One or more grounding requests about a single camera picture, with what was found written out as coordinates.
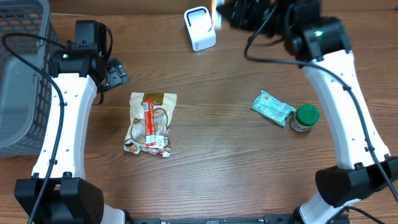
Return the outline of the red white snack bar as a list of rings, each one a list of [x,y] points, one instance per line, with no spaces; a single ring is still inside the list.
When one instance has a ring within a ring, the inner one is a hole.
[[[156,146],[155,126],[154,126],[154,101],[146,99],[142,102],[144,109],[144,117],[146,122],[146,146]]]

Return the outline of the white brown snack wrapper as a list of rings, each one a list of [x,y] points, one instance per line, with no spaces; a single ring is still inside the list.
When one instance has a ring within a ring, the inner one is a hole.
[[[146,99],[154,101],[154,126],[156,146],[146,146],[146,122],[142,102]],[[171,156],[171,143],[169,128],[177,95],[173,93],[131,93],[130,125],[125,137],[124,150],[133,154],[141,151],[152,155],[169,158]]]

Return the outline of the teal wipes packet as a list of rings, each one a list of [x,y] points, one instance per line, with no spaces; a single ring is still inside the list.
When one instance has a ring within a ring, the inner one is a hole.
[[[279,101],[264,90],[254,100],[251,108],[282,127],[286,125],[285,120],[289,115],[296,112],[293,106]]]

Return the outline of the green lid glass jar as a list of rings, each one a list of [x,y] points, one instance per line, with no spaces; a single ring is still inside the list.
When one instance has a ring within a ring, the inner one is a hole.
[[[298,131],[308,131],[314,126],[320,119],[320,112],[313,105],[302,105],[295,113],[290,117],[290,126]]]

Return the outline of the orange snack packet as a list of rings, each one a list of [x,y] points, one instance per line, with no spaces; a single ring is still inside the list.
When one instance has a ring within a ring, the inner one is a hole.
[[[212,18],[212,25],[214,30],[220,30],[222,27],[222,16],[221,14],[216,10],[218,6],[221,6],[224,4],[224,0],[212,0],[211,1],[211,18]]]

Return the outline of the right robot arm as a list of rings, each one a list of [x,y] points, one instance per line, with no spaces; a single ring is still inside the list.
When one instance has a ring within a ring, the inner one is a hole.
[[[372,121],[342,22],[322,16],[318,0],[228,1],[216,9],[231,27],[281,36],[292,56],[289,64],[303,69],[328,121],[336,165],[316,172],[316,194],[289,221],[346,223],[345,211],[356,202],[392,188],[397,158]]]

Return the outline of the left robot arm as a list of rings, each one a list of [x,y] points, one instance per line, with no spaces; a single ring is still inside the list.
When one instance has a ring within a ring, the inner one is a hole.
[[[43,73],[52,85],[44,143],[29,179],[14,195],[30,223],[129,223],[125,210],[107,205],[101,189],[85,179],[84,148],[96,97],[126,84],[129,77],[111,58],[113,35],[94,20],[75,25],[75,39],[59,45]]]

